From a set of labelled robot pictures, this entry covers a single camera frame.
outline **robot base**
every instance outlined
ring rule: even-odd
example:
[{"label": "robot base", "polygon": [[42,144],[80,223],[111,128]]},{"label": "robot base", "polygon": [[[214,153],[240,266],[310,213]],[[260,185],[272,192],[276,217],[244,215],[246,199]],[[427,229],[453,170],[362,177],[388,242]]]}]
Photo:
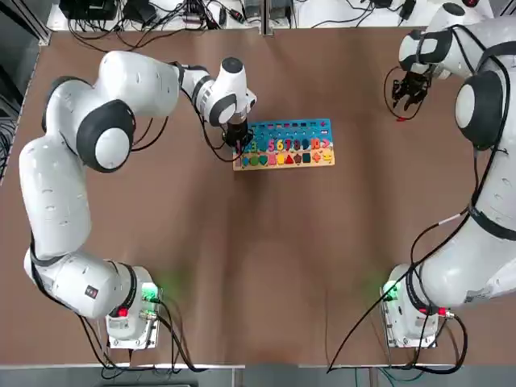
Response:
[{"label": "robot base", "polygon": [[136,295],[127,316],[113,318],[106,316],[106,329],[111,348],[148,349],[158,344],[159,323],[156,318],[159,304],[148,301],[148,292],[160,299],[157,286],[151,275],[140,266],[134,266],[136,274]]},{"label": "robot base", "polygon": [[[381,289],[381,294],[389,290],[394,282],[409,268],[408,264],[400,264],[391,272],[389,280]],[[419,347],[422,326],[427,316],[414,308],[406,292],[405,281],[397,283],[396,288],[389,293],[390,301],[381,303],[385,334],[389,347]],[[434,346],[435,333],[438,326],[437,314],[428,317],[421,347]]]}]

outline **electronic equipment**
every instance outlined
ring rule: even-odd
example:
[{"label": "electronic equipment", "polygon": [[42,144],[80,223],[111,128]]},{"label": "electronic equipment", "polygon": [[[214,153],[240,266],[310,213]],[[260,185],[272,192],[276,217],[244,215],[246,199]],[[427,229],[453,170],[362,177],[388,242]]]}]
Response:
[{"label": "electronic equipment", "polygon": [[60,0],[59,9],[71,20],[113,20],[119,0]]},{"label": "electronic equipment", "polygon": [[156,18],[156,8],[148,0],[127,0],[122,13],[125,19],[144,26]]}]

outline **cable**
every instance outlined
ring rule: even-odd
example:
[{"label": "cable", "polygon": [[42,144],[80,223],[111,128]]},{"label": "cable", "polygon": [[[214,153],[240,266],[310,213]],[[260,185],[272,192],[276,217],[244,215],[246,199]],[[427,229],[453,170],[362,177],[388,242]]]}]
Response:
[{"label": "cable", "polygon": [[138,144],[139,144],[139,142],[140,142],[142,139],[144,139],[144,138],[145,138],[145,136],[147,135],[147,133],[148,133],[149,129],[151,128],[152,120],[153,120],[153,119],[149,119],[149,121],[148,121],[148,125],[147,125],[147,129],[145,129],[145,132],[142,134],[142,136],[141,136],[139,139],[137,139],[137,140],[132,144],[132,146],[133,146],[133,147],[134,147],[135,145],[138,145]]},{"label": "cable", "polygon": [[466,65],[468,66],[470,73],[473,75],[474,73],[476,73],[476,71],[473,68],[473,66],[471,65],[471,62],[469,61],[468,56],[466,55],[466,51],[464,50],[464,46],[462,45],[462,42],[459,39],[459,35],[457,34],[457,31],[455,31],[453,28],[450,31],[457,41],[457,45],[459,46],[460,53],[462,54],[462,57],[464,58],[464,62],[466,62]]},{"label": "cable", "polygon": [[391,379],[390,376],[382,368],[379,369],[382,375],[385,377],[385,379],[387,379],[387,381],[389,382],[390,386],[394,387],[393,379]]},{"label": "cable", "polygon": [[369,5],[368,5],[367,8],[362,8],[360,6],[353,6],[352,3],[349,0],[346,0],[346,2],[351,7],[352,10],[368,10],[368,8],[369,8]]},{"label": "cable", "polygon": [[[394,66],[394,67],[392,67],[389,70],[387,75],[385,75],[385,79],[384,79],[384,102],[385,102],[385,105],[387,106],[387,109],[389,109],[390,114],[392,114],[394,117],[396,117],[397,119],[403,120],[403,121],[410,121],[411,119],[413,119],[418,114],[419,109],[421,109],[422,103],[425,101],[425,98],[419,103],[418,108],[416,109],[416,111],[410,117],[402,117],[402,116],[400,116],[400,115],[398,115],[398,114],[396,114],[394,112],[394,110],[390,107],[389,103],[387,102],[387,80],[389,79],[389,75],[394,70],[397,70],[397,69],[401,69],[401,67],[400,66]],[[427,88],[430,89],[430,86],[431,86],[431,80],[429,79],[427,81]]]},{"label": "cable", "polygon": [[298,18],[296,17],[296,6],[294,5],[293,0],[290,0],[290,2],[292,4],[293,22],[294,22],[294,25],[296,26],[296,29],[297,29],[298,28]]},{"label": "cable", "polygon": [[193,106],[193,109],[195,110],[195,113],[197,114],[197,117],[199,118],[199,122],[201,123],[201,128],[202,128],[202,134],[204,135],[204,140],[206,141],[206,144],[208,145],[208,147],[211,149],[211,151],[214,153],[215,156],[217,156],[217,158],[219,160],[221,160],[222,162],[224,163],[232,163],[234,161],[237,161],[240,157],[242,157],[243,155],[243,151],[244,151],[244,148],[240,149],[240,152],[236,155],[236,157],[234,159],[225,159],[223,157],[221,157],[219,154],[218,154],[218,150],[221,149],[223,147],[223,145],[225,144],[222,143],[219,147],[214,147],[213,144],[211,143],[210,141],[210,137],[208,137],[208,133],[206,132],[206,120],[201,116],[201,113],[199,112],[199,110],[197,109],[197,107],[195,106],[194,102],[192,101],[192,98],[190,98],[190,96],[188,95],[188,93],[186,93],[185,89],[183,89],[181,87],[181,91],[184,93],[184,95],[188,98],[188,100],[190,101],[190,103],[192,104]]},{"label": "cable", "polygon": [[161,135],[163,134],[164,132],[164,129],[165,127],[167,126],[167,122],[169,121],[169,117],[165,117],[164,121],[163,121],[163,125],[161,126],[161,129],[160,131],[158,132],[157,136],[148,144],[145,144],[139,148],[132,148],[131,149],[131,152],[138,152],[138,151],[143,151],[144,149],[147,149],[149,148],[151,145],[153,145],[158,139],[160,139]]},{"label": "cable", "polygon": [[459,318],[459,316],[455,315],[453,317],[454,320],[456,320],[459,325],[460,329],[462,330],[462,352],[460,353],[460,358],[457,360],[456,364],[449,368],[449,369],[433,369],[428,367],[423,367],[420,365],[415,365],[413,368],[418,369],[419,371],[424,371],[428,373],[433,373],[435,375],[450,375],[454,372],[457,372],[462,365],[464,364],[464,360],[466,359],[466,355],[468,353],[468,330],[466,329],[466,326],[462,322],[462,320]]},{"label": "cable", "polygon": [[372,4],[372,6],[371,6],[371,11],[370,11],[367,15],[365,15],[365,16],[364,16],[364,17],[363,17],[363,18],[362,18],[362,19],[361,19],[361,20],[360,20],[360,21],[355,25],[355,28],[357,28],[359,25],[361,25],[361,24],[362,24],[362,22],[363,22],[364,20],[366,20],[369,16],[371,16],[371,15],[372,15],[372,13],[373,13],[373,11],[375,10],[375,8],[376,8],[376,7],[374,6],[374,4]]},{"label": "cable", "polygon": [[421,377],[425,374],[424,371],[419,371],[419,373],[415,377],[411,377],[410,379],[398,379],[394,377],[391,373],[389,373],[386,369],[379,368],[380,371],[388,378],[392,379],[393,381],[397,381],[398,383],[410,383],[411,381],[416,381],[418,379],[421,379]]},{"label": "cable", "polygon": [[310,28],[316,28],[316,27],[319,27],[320,25],[326,24],[326,23],[338,23],[338,24],[341,24],[341,23],[355,22],[356,20],[359,20],[360,18],[362,18],[362,16],[364,16],[368,12],[368,10],[369,9],[366,9],[362,15],[357,16],[356,18],[353,18],[353,19],[348,19],[348,20],[324,20],[322,22],[319,22],[319,23],[313,25]]},{"label": "cable", "polygon": [[172,326],[172,316],[170,314],[170,310],[169,310],[169,307],[162,301],[160,301],[160,305],[162,305],[165,309],[165,312],[167,313],[167,317],[169,318],[169,321],[170,323],[168,323],[164,318],[162,318],[161,316],[158,316],[158,320],[169,330],[170,332],[170,335],[172,336],[172,340],[173,342],[177,345],[177,350],[179,351],[179,353],[181,354],[181,357],[183,358],[183,360],[185,361],[186,363],[186,366],[188,367],[188,369],[192,372],[195,372],[195,373],[200,373],[200,372],[205,372],[208,370],[208,368],[197,368],[195,367],[190,358],[185,354],[185,351],[183,350],[183,347],[181,345],[181,341],[177,338],[177,335],[176,335],[176,332],[174,331],[173,329],[173,326]]}]

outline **green indicator light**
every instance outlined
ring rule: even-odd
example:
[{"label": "green indicator light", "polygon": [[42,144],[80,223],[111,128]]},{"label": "green indicator light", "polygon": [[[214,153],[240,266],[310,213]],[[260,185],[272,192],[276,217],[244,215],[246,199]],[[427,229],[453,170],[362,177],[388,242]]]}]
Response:
[{"label": "green indicator light", "polygon": [[156,285],[151,282],[145,282],[142,284],[142,299],[144,301],[156,302],[158,298],[159,290]]}]

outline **end effector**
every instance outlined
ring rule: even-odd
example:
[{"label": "end effector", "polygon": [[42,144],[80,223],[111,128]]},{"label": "end effector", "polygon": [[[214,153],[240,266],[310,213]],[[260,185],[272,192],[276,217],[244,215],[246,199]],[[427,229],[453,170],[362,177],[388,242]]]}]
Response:
[{"label": "end effector", "polygon": [[202,66],[173,65],[179,69],[181,89],[200,116],[214,127],[227,124],[226,144],[245,147],[252,137],[248,133],[248,114],[256,95],[248,89],[243,63],[233,57],[224,59],[217,79]]},{"label": "end effector", "polygon": [[474,10],[448,2],[436,12],[425,31],[412,30],[403,39],[399,50],[399,64],[406,75],[401,81],[393,82],[393,107],[405,96],[408,96],[405,110],[410,105],[419,104],[426,97],[432,78],[449,77],[446,64],[458,51],[450,26],[481,20],[482,17]]}]

